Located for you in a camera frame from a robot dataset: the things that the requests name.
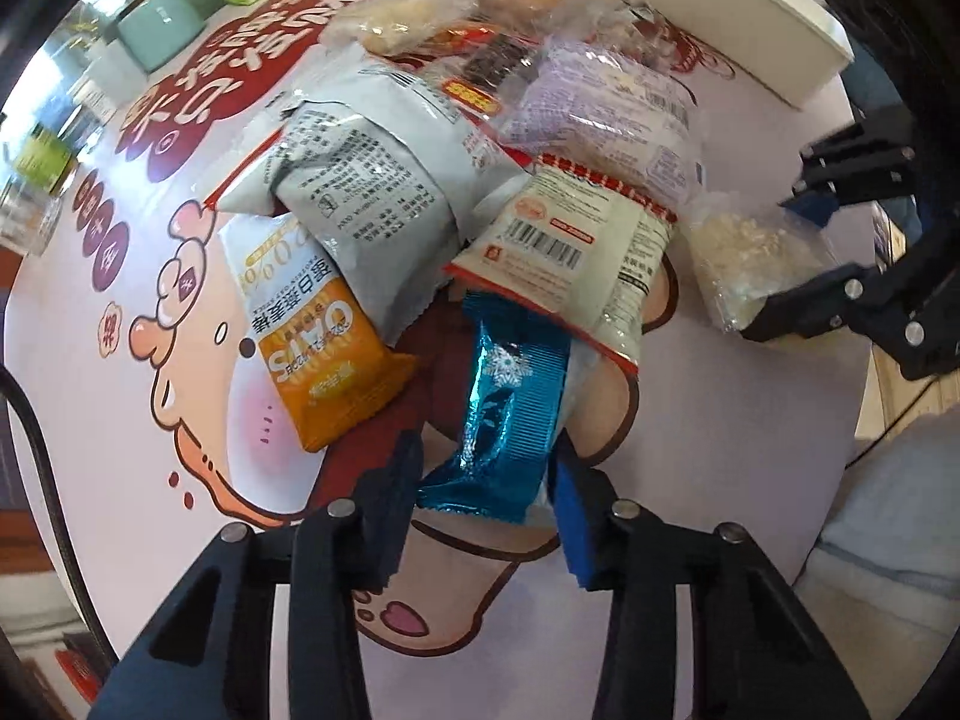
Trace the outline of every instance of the blue snack wrapper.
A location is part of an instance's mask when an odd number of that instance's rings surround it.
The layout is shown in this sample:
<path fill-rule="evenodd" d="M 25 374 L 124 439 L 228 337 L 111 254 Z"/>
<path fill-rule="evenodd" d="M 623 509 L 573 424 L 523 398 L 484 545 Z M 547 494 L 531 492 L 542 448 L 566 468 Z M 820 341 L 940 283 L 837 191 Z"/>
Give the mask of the blue snack wrapper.
<path fill-rule="evenodd" d="M 544 480 L 570 336 L 498 295 L 468 293 L 464 312 L 477 340 L 463 438 L 421 482 L 416 502 L 521 524 Z"/>

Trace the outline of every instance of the thin black wire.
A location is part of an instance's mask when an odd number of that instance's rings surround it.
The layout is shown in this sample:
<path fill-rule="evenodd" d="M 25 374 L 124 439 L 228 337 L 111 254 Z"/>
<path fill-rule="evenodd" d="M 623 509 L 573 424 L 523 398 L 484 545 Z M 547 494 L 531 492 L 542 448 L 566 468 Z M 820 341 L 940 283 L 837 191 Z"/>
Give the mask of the thin black wire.
<path fill-rule="evenodd" d="M 80 573 L 77 553 L 74 552 L 73 542 L 70 541 L 70 533 L 66 527 L 64 508 L 61 506 L 61 500 L 56 492 L 54 471 L 50 466 L 50 453 L 47 451 L 47 443 L 43 440 L 40 422 L 37 420 L 37 415 L 30 405 L 30 400 L 27 399 L 27 395 L 21 389 L 20 384 L 1 362 L 0 394 L 7 399 L 8 405 L 13 408 L 20 419 L 23 431 L 27 434 L 27 441 L 30 442 L 30 450 L 34 453 L 34 464 L 37 466 L 37 477 L 40 477 L 43 502 L 47 507 L 47 514 L 50 515 L 50 524 L 53 526 L 56 549 L 59 550 L 64 561 L 66 578 L 77 598 L 80 616 L 112 668 L 117 664 L 117 654 L 107 638 L 103 623 L 100 622 L 100 618 L 93 608 L 93 600 L 90 599 L 90 592 L 86 588 L 86 582 L 83 581 L 83 574 Z"/>
<path fill-rule="evenodd" d="M 872 443 L 870 444 L 870 446 L 868 446 L 866 449 L 864 449 L 859 455 L 857 455 L 855 458 L 853 458 L 853 459 L 845 466 L 844 470 L 850 470 L 850 469 L 852 469 L 853 466 L 855 466 L 855 465 L 856 465 L 857 463 L 859 463 L 862 459 L 864 459 L 867 455 L 869 455 L 872 451 L 874 451 L 874 449 L 877 448 L 877 445 L 879 445 L 880 442 L 882 442 L 882 440 L 885 439 L 885 437 L 887 437 L 887 436 L 890 435 L 890 431 L 891 431 L 892 429 L 894 429 L 894 428 L 896 427 L 896 425 L 899 425 L 899 423 L 901 423 L 902 420 L 904 420 L 904 417 L 907 415 L 907 412 L 909 412 L 909 410 L 911 410 L 915 405 L 917 405 L 918 403 L 920 403 L 920 399 L 921 399 L 925 394 L 927 394 L 928 391 L 930 391 L 930 388 L 931 388 L 934 384 L 936 384 L 937 382 L 939 382 L 940 379 L 941 379 L 940 376 L 937 376 L 935 379 L 930 379 L 930 381 L 928 381 L 928 382 L 926 383 L 926 386 L 924 386 L 923 389 L 920 390 L 919 394 L 918 394 L 913 400 L 910 401 L 909 405 L 908 405 L 904 410 L 902 410 L 902 411 L 899 413 L 899 415 L 896 417 L 896 419 L 894 419 L 893 422 L 891 422 L 889 425 L 887 425 L 886 430 L 884 430 L 883 433 L 880 434 L 880 437 L 879 437 L 878 439 L 876 439 L 874 442 L 872 442 Z"/>

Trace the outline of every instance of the white snowflake print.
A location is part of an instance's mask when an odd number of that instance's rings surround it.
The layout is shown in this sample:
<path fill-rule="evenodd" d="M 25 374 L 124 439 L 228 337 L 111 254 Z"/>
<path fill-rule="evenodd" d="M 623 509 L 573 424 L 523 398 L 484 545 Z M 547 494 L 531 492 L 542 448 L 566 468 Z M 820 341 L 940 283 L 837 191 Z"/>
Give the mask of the white snowflake print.
<path fill-rule="evenodd" d="M 530 361 L 503 346 L 493 346 L 484 365 L 484 373 L 493 378 L 496 386 L 520 386 L 533 373 Z"/>

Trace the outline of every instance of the silver rivet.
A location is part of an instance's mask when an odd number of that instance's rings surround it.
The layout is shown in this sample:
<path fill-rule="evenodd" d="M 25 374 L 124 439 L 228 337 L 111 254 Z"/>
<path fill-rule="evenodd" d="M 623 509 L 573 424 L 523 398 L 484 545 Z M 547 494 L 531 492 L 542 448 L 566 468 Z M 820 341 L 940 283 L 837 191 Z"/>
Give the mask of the silver rivet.
<path fill-rule="evenodd" d="M 610 511 L 617 519 L 637 519 L 640 516 L 640 504 L 629 498 L 620 498 L 613 501 Z"/>
<path fill-rule="evenodd" d="M 850 300 L 857 300 L 863 294 L 863 285 L 858 279 L 852 278 L 843 285 L 843 291 Z"/>
<path fill-rule="evenodd" d="M 721 522 L 717 526 L 717 533 L 720 533 L 720 538 L 728 544 L 740 544 L 750 538 L 747 529 L 736 522 Z"/>
<path fill-rule="evenodd" d="M 906 343 L 909 343 L 910 346 L 919 346 L 923 343 L 923 336 L 925 335 L 923 325 L 920 324 L 920 322 L 909 322 L 904 329 L 904 338 L 906 338 Z"/>
<path fill-rule="evenodd" d="M 357 504 L 349 498 L 337 498 L 335 501 L 330 501 L 328 507 L 326 507 L 326 513 L 329 514 L 330 517 L 336 517 L 337 519 L 349 517 L 356 511 Z"/>
<path fill-rule="evenodd" d="M 235 544 L 237 541 L 243 541 L 249 532 L 250 528 L 242 522 L 229 522 L 223 528 L 220 528 L 220 541 Z"/>

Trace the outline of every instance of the cartoon tablecloth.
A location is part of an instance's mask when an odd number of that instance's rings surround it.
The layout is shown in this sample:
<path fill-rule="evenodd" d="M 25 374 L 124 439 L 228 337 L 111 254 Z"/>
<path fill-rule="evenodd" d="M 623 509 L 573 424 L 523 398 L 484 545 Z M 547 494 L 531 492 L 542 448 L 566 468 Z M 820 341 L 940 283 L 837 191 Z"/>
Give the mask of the cartoon tablecloth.
<path fill-rule="evenodd" d="M 216 235 L 227 216 L 203 210 L 208 167 L 352 1 L 216 14 L 114 119 L 47 252 L 14 285 L 6 359 L 40 417 L 80 567 L 120 653 L 224 522 L 272 527 L 349 494 L 403 427 L 422 427 L 431 463 L 457 437 L 472 329 L 444 293 L 398 345 L 424 360 L 405 394 L 325 452 L 302 451 L 227 273 Z M 777 201 L 800 146 L 850 118 L 839 79 L 798 112 L 695 38 L 674 40 L 673 74 L 704 111 L 712 189 Z M 841 258 L 870 260 L 868 215 L 844 213 L 829 232 Z M 594 373 L 569 426 L 578 452 L 669 521 L 742 522 L 792 579 L 853 443 L 869 346 L 841 337 L 797 353 L 720 334 L 680 241 L 645 319 L 640 381 L 612 365 Z M 30 450 L 13 432 L 59 565 Z M 579 591 L 556 548 L 550 529 L 418 512 L 390 586 L 355 597 L 374 716 L 588 717 L 608 597 Z M 283 593 L 278 603 L 282 717 Z M 688 643 L 680 652 L 685 716 Z"/>

